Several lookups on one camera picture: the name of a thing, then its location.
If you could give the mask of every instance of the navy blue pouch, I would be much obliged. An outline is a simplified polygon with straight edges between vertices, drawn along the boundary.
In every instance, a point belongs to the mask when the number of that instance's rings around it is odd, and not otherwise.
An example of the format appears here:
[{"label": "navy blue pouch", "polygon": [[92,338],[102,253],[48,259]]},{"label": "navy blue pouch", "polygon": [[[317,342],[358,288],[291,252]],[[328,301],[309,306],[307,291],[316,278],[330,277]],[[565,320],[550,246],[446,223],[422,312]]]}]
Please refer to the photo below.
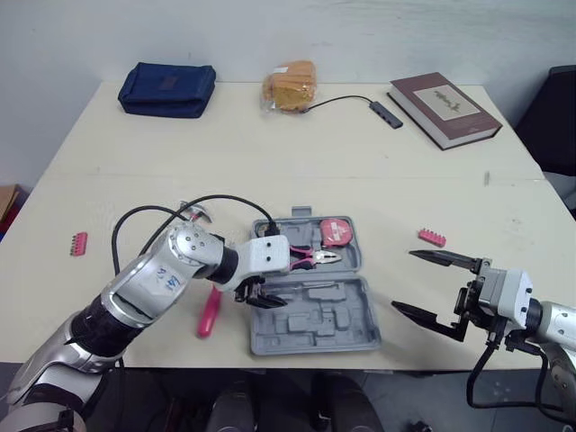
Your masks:
[{"label": "navy blue pouch", "polygon": [[118,94],[126,113],[157,117],[198,118],[214,90],[212,66],[139,63]]}]

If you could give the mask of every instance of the open toolbox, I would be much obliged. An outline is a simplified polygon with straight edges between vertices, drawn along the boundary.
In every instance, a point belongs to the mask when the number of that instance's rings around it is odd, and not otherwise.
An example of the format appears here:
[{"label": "open toolbox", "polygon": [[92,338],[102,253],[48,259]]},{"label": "open toolbox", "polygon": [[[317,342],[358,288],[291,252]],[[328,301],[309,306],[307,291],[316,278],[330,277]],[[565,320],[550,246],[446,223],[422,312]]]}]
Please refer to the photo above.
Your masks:
[{"label": "open toolbox", "polygon": [[[342,259],[266,278],[262,285],[265,293],[282,298],[287,305],[252,308],[252,352],[271,356],[378,348],[382,338],[368,283],[356,274],[362,255],[352,220],[346,216],[312,217],[310,207],[292,208],[292,216],[276,220],[281,234],[292,246],[323,248],[338,253]],[[322,247],[320,223],[325,219],[347,222],[352,229],[349,243]],[[252,236],[261,236],[266,226],[266,220],[255,221]]]}]

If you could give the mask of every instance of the black wire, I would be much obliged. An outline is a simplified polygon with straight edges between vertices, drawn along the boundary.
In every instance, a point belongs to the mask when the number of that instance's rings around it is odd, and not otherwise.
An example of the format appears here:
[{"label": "black wire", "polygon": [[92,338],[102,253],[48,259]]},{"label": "black wire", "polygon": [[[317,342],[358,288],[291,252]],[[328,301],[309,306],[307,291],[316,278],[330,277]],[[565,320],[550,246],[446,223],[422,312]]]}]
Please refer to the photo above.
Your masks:
[{"label": "black wire", "polygon": [[335,97],[333,99],[328,99],[327,101],[324,101],[324,102],[316,103],[313,106],[309,106],[308,108],[304,108],[303,110],[300,111],[300,113],[304,114],[304,113],[307,113],[309,110],[313,110],[314,108],[318,108],[319,106],[329,104],[330,102],[339,101],[340,99],[348,99],[348,98],[364,99],[369,104],[372,103],[372,99],[369,99],[366,96],[361,96],[360,94],[347,94],[346,96],[339,96],[339,97]]},{"label": "black wire", "polygon": [[141,205],[140,207],[135,207],[130,211],[125,212],[121,218],[118,219],[116,225],[114,225],[114,230],[112,231],[112,264],[114,265],[114,274],[117,275],[120,272],[120,262],[118,259],[118,233],[120,232],[120,228],[122,224],[133,214],[138,212],[144,212],[146,210],[158,210],[160,212],[166,212],[172,214],[172,217],[180,218],[183,221],[186,218],[176,211],[172,209],[168,209],[167,207],[162,207],[160,205]]},{"label": "black wire", "polygon": [[[274,226],[276,225],[276,222],[274,222],[274,220],[272,219],[272,216],[270,216],[270,214],[268,214],[268,212],[266,210],[264,210],[262,207],[260,207],[258,204],[254,204],[253,202],[245,199],[245,198],[240,198],[239,196],[234,196],[234,195],[226,195],[226,194],[215,194],[215,195],[206,195],[206,196],[202,196],[200,198],[196,198],[195,200],[192,200],[190,202],[187,202],[180,210],[178,210],[176,213],[178,215],[181,215],[185,210],[187,210],[188,208],[192,207],[193,205],[197,204],[197,203],[201,203],[202,201],[208,201],[208,200],[216,200],[216,199],[223,199],[223,200],[233,200],[233,201],[238,201],[240,203],[244,203],[249,205],[250,207],[255,208],[256,210],[258,210],[259,212],[261,212],[267,219],[268,219],[268,223],[270,224],[270,226]],[[149,247],[152,245],[152,243],[154,243],[154,240],[156,240],[158,238],[158,236],[160,235],[160,233],[162,233],[162,231],[164,231],[166,229],[166,227],[178,216],[175,216],[174,214],[172,216],[170,216],[168,219],[166,219],[166,221],[160,225],[158,227],[158,229],[156,231],[154,231],[154,234],[152,234],[152,236],[148,239],[148,241],[146,242],[146,244],[144,245],[144,247],[142,248],[142,250],[140,251],[140,255],[143,255],[146,253],[146,251],[149,249]]]},{"label": "black wire", "polygon": [[[488,363],[488,360],[496,350],[494,344],[488,344],[486,349],[482,353],[478,363],[470,372],[468,376],[468,381],[466,382],[466,401],[468,405],[473,408],[478,408],[481,410],[488,409],[488,408],[537,408],[538,407],[538,393],[542,391],[542,386],[544,384],[544,379],[546,377],[546,372],[548,370],[548,361],[542,351],[540,351],[540,356],[545,360],[543,361],[542,366],[540,367],[540,374],[538,375],[538,381],[536,383],[536,401],[535,402],[528,402],[528,401],[506,401],[506,402],[493,402],[493,403],[478,403],[474,402],[474,385],[476,384],[476,379],[480,372]],[[541,404],[543,408],[555,411],[562,411],[563,409],[560,407],[556,407],[555,405],[550,404]]]},{"label": "black wire", "polygon": [[122,430],[122,418],[124,417],[124,408],[126,405],[126,368],[124,367],[124,359],[118,359],[119,366],[119,383],[118,383],[118,411],[116,412],[116,421],[114,422],[114,432]]},{"label": "black wire", "polygon": [[554,408],[558,407],[550,408],[550,406],[548,406],[547,404],[542,403],[542,389],[544,387],[544,381],[546,379],[545,371],[548,369],[548,358],[546,358],[546,354],[543,353],[542,350],[540,350],[539,355],[542,358],[542,368],[540,369],[540,375],[538,375],[538,383],[536,384],[536,396],[535,396],[536,406],[538,407],[540,412],[545,416],[547,416],[549,419],[559,421],[561,423],[566,423],[572,426],[573,428],[576,428],[576,421],[574,419],[566,418],[563,416],[556,416],[552,412],[548,412],[546,410],[546,409],[553,410]]}]

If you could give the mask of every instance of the white table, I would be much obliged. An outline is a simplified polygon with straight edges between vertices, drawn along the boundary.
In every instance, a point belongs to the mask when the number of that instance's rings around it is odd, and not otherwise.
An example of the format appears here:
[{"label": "white table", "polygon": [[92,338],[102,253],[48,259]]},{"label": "white table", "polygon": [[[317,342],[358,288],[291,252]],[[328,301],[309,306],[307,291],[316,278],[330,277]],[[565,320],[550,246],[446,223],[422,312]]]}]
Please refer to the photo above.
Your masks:
[{"label": "white table", "polygon": [[[535,296],[576,304],[576,224],[507,125],[492,140],[442,152],[384,96],[385,85],[321,85],[321,97],[378,98],[405,126],[392,130],[362,101],[342,101],[303,116],[262,115],[259,85],[218,84],[197,121],[132,116],[104,83],[0,244],[0,361],[25,361],[71,312],[112,278],[110,234],[129,208],[176,206],[209,193],[246,196],[275,217],[293,205],[355,222],[384,342],[378,351],[257,357],[249,351],[249,310],[226,297],[212,336],[195,336],[209,284],[198,281],[157,324],[130,345],[128,366],[470,369],[485,334],[464,343],[412,324],[391,300],[437,311],[448,322],[460,286],[473,275],[407,254],[426,248],[416,231],[446,235],[447,249],[524,267]],[[463,89],[502,121],[483,89]],[[485,184],[485,173],[490,181]],[[210,226],[227,239],[248,237],[253,210],[207,202]],[[126,224],[125,264],[163,220],[142,214]],[[89,232],[85,256],[68,256],[71,236]],[[501,350],[489,368],[538,367]]]}]

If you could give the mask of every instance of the gray plastic tray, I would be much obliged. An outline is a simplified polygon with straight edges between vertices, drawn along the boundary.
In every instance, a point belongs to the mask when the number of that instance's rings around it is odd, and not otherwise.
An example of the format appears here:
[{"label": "gray plastic tray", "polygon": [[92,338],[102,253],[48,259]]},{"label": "gray plastic tray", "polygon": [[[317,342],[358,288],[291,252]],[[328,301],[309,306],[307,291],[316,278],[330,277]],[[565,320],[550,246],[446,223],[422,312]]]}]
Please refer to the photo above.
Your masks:
[{"label": "gray plastic tray", "polygon": [[[336,218],[348,222],[354,231],[350,218]],[[291,245],[320,249],[320,222],[324,219],[298,217],[277,222]],[[254,223],[253,236],[263,225],[266,225],[265,220]],[[288,304],[270,310],[252,308],[254,354],[364,351],[381,345],[368,283],[356,274],[362,264],[356,233],[348,245],[327,250],[339,253],[342,260],[266,279],[265,292],[285,299]]]}]

